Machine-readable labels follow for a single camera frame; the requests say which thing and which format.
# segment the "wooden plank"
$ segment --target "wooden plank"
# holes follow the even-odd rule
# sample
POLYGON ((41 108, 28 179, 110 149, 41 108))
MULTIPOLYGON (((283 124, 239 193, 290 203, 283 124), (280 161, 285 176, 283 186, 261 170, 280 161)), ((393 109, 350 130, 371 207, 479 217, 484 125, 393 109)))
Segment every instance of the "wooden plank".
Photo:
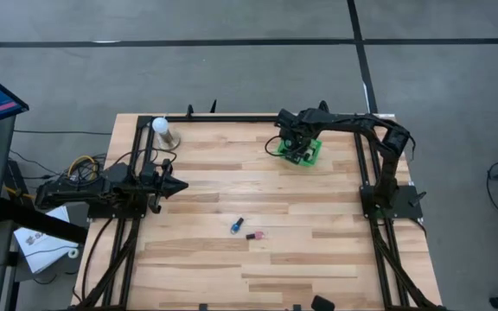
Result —
MULTIPOLYGON (((117 116, 107 167, 130 151, 136 120, 135 114, 117 116)), ((200 303, 216 310, 310 309, 314 295, 339 310, 383 309, 352 134, 323 132, 318 163, 306 168, 265 153, 264 143, 278 134, 272 124, 172 123, 171 129, 182 137, 174 176, 189 188, 162 200, 161 213, 142 221, 128 309, 194 310, 200 303), (245 222, 232 234, 239 217, 245 222), (245 240, 256 231, 265 237, 245 240)), ((157 161, 164 157, 170 155, 161 152, 157 161)), ((365 158, 374 183, 368 150, 365 158)), ((410 181, 405 159, 397 178, 410 181)), ((87 250, 104 222, 91 224, 87 250)), ((440 303, 424 233, 410 221, 394 225, 407 272, 440 303)), ((116 220, 94 249, 88 289, 105 272, 115 228, 116 220)), ((86 256, 77 293, 85 264, 86 256)), ((114 302, 121 282, 118 273, 114 302)), ((390 286, 394 293, 393 280, 390 286)))

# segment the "white ball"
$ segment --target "white ball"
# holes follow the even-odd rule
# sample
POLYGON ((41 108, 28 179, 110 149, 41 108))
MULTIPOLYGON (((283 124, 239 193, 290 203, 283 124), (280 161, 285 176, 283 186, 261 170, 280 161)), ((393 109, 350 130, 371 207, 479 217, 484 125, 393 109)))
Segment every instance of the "white ball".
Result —
POLYGON ((169 130, 169 121, 167 121, 164 117, 157 117, 153 120, 153 130, 159 134, 166 134, 169 130))

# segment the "black clamp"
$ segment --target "black clamp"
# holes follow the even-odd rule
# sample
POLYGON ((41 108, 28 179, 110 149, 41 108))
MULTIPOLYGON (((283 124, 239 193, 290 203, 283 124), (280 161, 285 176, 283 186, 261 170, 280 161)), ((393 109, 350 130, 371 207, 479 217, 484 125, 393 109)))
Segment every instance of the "black clamp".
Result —
POLYGON ((213 102, 213 105, 211 106, 211 111, 210 113, 215 113, 216 112, 216 99, 213 102))
POLYGON ((328 299, 325 299, 319 295, 316 295, 312 300, 310 307, 315 311, 334 311, 335 304, 328 299))
POLYGON ((321 111, 329 112, 328 104, 324 100, 321 101, 320 104, 318 104, 318 109, 320 109, 321 111))
POLYGON ((147 206, 153 213, 161 213, 161 205, 158 204, 159 200, 157 199, 156 195, 151 195, 149 197, 149 200, 147 202, 147 206))
POLYGON ((194 107, 192 105, 188 105, 188 113, 186 114, 186 117, 192 118, 194 114, 194 107))
POLYGON ((412 207, 420 206, 420 201, 425 197, 425 194, 425 191, 419 193, 414 199, 409 200, 408 204, 410 204, 412 207))

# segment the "white paper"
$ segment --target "white paper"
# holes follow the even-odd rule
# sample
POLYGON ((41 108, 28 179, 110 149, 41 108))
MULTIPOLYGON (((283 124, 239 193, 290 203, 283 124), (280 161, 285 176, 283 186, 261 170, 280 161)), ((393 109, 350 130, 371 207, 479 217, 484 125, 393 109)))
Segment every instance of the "white paper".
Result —
MULTIPOLYGON (((65 206, 60 206, 55 208, 53 211, 47 213, 48 216, 55 217, 66 222, 70 222, 68 219, 67 208, 65 206)), ((52 263, 56 262, 59 258, 63 257, 68 253, 68 251, 76 248, 77 243, 66 241, 60 238, 50 237, 45 233, 36 232, 27 228, 20 228, 15 230, 15 238, 21 247, 26 261, 32 273, 39 273, 45 270, 52 263), (49 251, 41 252, 29 256, 37 251, 49 251)))

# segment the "green block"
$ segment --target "green block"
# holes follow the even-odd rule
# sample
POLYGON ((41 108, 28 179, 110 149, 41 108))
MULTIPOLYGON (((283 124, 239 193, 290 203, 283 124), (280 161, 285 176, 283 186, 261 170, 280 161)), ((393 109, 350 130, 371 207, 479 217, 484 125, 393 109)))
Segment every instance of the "green block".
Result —
POLYGON ((320 154, 320 148, 322 147, 322 142, 316 139, 313 139, 310 142, 309 147, 305 151, 305 154, 310 155, 308 160, 305 160, 301 156, 290 156, 289 154, 286 155, 286 153, 289 153, 289 150, 285 147, 285 141, 282 140, 282 142, 278 145, 278 153, 282 155, 282 157, 290 162, 294 162, 297 165, 301 166, 314 166, 316 164, 316 161, 318 160, 318 155, 320 154))

